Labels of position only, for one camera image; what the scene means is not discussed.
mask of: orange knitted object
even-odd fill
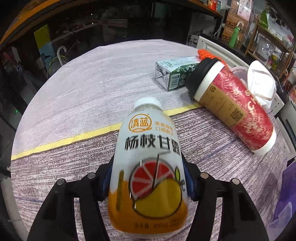
[[[220,61],[221,61],[226,67],[228,67],[227,64],[226,64],[221,58],[219,58],[219,57],[217,57],[217,56],[211,54],[209,51],[207,51],[207,50],[205,50],[205,49],[199,49],[199,50],[197,51],[197,53],[198,53],[198,55],[200,56],[200,59],[201,59],[201,60],[203,60],[203,59],[205,59],[205,58],[210,58],[210,59],[217,58],[217,59],[219,59],[219,60],[220,60]]]

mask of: bottle label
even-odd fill
[[[237,125],[231,127],[231,130],[250,150],[263,147],[271,138],[274,128],[257,99],[226,66],[215,77],[212,84],[223,93],[227,93],[227,96],[246,113]]]
[[[236,126],[247,115],[243,108],[213,83],[209,85],[201,97],[200,104],[228,127]]]
[[[108,200],[113,226],[127,233],[173,232],[186,220],[187,200],[173,122],[155,109],[133,113],[116,144]]]

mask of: black cup lid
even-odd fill
[[[217,61],[219,61],[217,58],[205,58],[196,66],[195,70],[190,74],[186,82],[186,88],[189,90],[189,96],[192,100],[204,77]]]

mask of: yellow line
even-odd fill
[[[194,103],[194,104],[191,104],[191,105],[187,105],[187,106],[180,107],[180,108],[175,108],[175,109],[172,109],[172,110],[165,110],[164,113],[167,114],[167,115],[176,115],[176,114],[180,114],[180,113],[183,113],[185,111],[192,110],[192,109],[195,109],[195,108],[198,108],[198,107],[200,107],[200,105],[198,103]],[[31,155],[31,154],[34,154],[34,153],[47,151],[47,150],[57,148],[57,147],[61,147],[61,146],[64,146],[64,145],[68,145],[68,144],[71,144],[71,143],[74,143],[74,142],[77,142],[77,141],[81,141],[81,140],[89,139],[89,138],[92,138],[92,137],[95,137],[95,136],[99,136],[99,135],[102,135],[102,134],[105,134],[105,133],[108,133],[108,132],[111,132],[111,131],[116,131],[116,130],[119,130],[120,126],[121,126],[121,123],[117,123],[117,124],[109,125],[109,126],[106,126],[106,127],[94,130],[94,131],[81,133],[81,134],[79,134],[77,136],[73,136],[73,137],[69,137],[69,138],[62,139],[62,140],[59,140],[59,141],[55,141],[55,142],[52,142],[52,143],[48,143],[48,144],[45,144],[45,145],[37,146],[36,148],[33,148],[31,150],[23,151],[23,152],[21,152],[19,154],[11,156],[11,160],[13,161],[13,160],[16,160],[18,158],[28,156],[28,155]]]

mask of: red paper cup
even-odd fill
[[[242,82],[218,59],[202,60],[191,73],[186,87],[222,120],[258,156],[276,141],[276,132],[264,109]]]

